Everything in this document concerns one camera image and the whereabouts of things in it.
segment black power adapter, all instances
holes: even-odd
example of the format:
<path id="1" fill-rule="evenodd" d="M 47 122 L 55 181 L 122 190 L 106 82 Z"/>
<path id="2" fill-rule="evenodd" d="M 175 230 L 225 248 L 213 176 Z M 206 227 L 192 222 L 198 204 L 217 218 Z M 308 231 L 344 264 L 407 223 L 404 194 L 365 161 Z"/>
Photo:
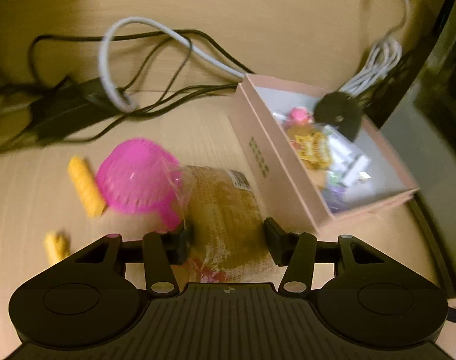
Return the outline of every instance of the black power adapter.
<path id="1" fill-rule="evenodd" d="M 119 115 L 99 78 L 45 95 L 30 105 L 32 122 L 24 132 L 41 142 L 63 139 L 102 120 Z"/>

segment pink mesh lid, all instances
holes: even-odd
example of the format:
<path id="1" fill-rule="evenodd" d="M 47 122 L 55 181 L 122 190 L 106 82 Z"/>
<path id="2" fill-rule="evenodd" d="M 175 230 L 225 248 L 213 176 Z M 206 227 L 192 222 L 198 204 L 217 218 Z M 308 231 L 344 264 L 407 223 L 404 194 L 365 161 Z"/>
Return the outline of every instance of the pink mesh lid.
<path id="1" fill-rule="evenodd" d="M 160 145 L 135 138 L 112 151 L 96 181 L 110 207 L 126 214 L 157 211 L 167 227 L 175 228 L 180 219 L 171 207 L 176 199 L 172 183 L 180 181 L 178 167 L 178 160 Z"/>

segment black circular pad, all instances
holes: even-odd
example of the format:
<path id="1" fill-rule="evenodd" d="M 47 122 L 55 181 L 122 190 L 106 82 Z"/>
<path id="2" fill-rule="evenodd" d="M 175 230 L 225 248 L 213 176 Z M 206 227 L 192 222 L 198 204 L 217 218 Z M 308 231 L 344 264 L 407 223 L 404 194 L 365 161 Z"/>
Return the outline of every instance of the black circular pad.
<path id="1" fill-rule="evenodd" d="M 10 299 L 23 340 L 73 348 L 104 342 L 138 315 L 138 290 L 103 264 L 63 262 L 21 285 Z"/>
<path id="2" fill-rule="evenodd" d="M 398 315 L 414 304 L 411 292 L 395 284 L 371 284 L 358 293 L 359 302 L 368 310 L 382 315 Z"/>
<path id="3" fill-rule="evenodd" d="M 448 314 L 434 284 L 393 264 L 356 264 L 328 281 L 317 308 L 327 325 L 370 347 L 401 348 L 433 340 Z"/>
<path id="4" fill-rule="evenodd" d="M 87 312 L 96 306 L 99 300 L 100 293 L 96 288 L 81 283 L 68 283 L 51 288 L 43 298 L 48 310 L 61 315 Z"/>
<path id="5" fill-rule="evenodd" d="M 357 98 L 344 92 L 333 92 L 317 102 L 313 116 L 316 123 L 336 127 L 339 133 L 353 142 L 361 128 L 362 115 Z"/>

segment coiled white cable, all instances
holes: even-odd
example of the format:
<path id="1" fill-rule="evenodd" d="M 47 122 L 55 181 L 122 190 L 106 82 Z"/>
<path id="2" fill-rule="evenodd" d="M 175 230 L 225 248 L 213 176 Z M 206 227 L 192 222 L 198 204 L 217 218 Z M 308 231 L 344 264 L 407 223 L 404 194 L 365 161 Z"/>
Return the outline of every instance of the coiled white cable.
<path id="1" fill-rule="evenodd" d="M 363 68 L 339 90 L 358 96 L 366 89 L 384 79 L 401 59 L 403 49 L 400 43 L 393 38 L 392 33 L 402 28 L 410 15 L 409 0 L 404 0 L 404 16 L 400 24 L 391 28 L 379 41 L 373 44 L 368 59 Z"/>
<path id="2" fill-rule="evenodd" d="M 103 89 L 105 90 L 108 98 L 111 100 L 111 102 L 114 104 L 116 108 L 123 112 L 132 112 L 137 108 L 137 104 L 128 96 L 124 95 L 121 96 L 119 91 L 117 90 L 117 86 L 114 84 L 114 82 L 111 79 L 111 74 L 109 71 L 109 63 L 108 63 L 108 56 L 109 56 L 109 44 L 111 40 L 113 39 L 115 32 L 119 30 L 120 28 L 127 26 L 128 24 L 131 23 L 138 23 L 138 24 L 146 24 L 151 27 L 155 27 L 160 31 L 163 31 L 167 35 L 171 36 L 173 39 L 177 40 L 181 44 L 185 45 L 186 47 L 190 47 L 190 44 L 188 40 L 181 35 L 179 35 L 177 32 L 174 32 L 170 28 L 168 28 L 165 25 L 162 25 L 161 23 L 158 23 L 157 21 L 154 21 L 152 19 L 147 19 L 145 17 L 139 17 L 139 16 L 131 16 L 127 17 L 125 19 L 117 21 L 115 24 L 113 24 L 108 31 L 106 31 L 105 35 L 103 36 L 103 40 L 100 45 L 100 50 L 98 54 L 98 71 L 100 74 L 100 80 L 101 84 L 103 86 Z M 218 61 L 217 59 L 214 59 L 212 56 L 206 54 L 202 50 L 198 49 L 196 46 L 192 47 L 193 52 L 198 54 L 201 58 L 205 59 L 206 61 L 210 62 L 211 64 L 215 65 L 216 67 L 240 78 L 243 79 L 245 76 L 244 72 L 240 72 L 238 70 L 235 70 L 233 68 L 230 68 L 229 66 L 226 66 L 224 63 Z"/>

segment pink box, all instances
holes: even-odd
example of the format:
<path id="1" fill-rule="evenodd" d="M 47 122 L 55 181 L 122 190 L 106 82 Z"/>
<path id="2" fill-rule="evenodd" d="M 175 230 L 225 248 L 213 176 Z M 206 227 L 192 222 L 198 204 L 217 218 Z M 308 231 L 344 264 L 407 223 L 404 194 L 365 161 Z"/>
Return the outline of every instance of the pink box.
<path id="1" fill-rule="evenodd" d="M 376 213 L 409 200 L 416 182 L 372 122 L 363 118 L 354 143 L 371 158 L 369 184 L 350 192 L 346 211 L 333 214 L 311 181 L 288 137 L 272 116 L 299 102 L 310 108 L 329 91 L 268 76 L 247 75 L 233 98 L 230 121 L 263 200 L 285 230 L 316 233 L 334 221 Z"/>

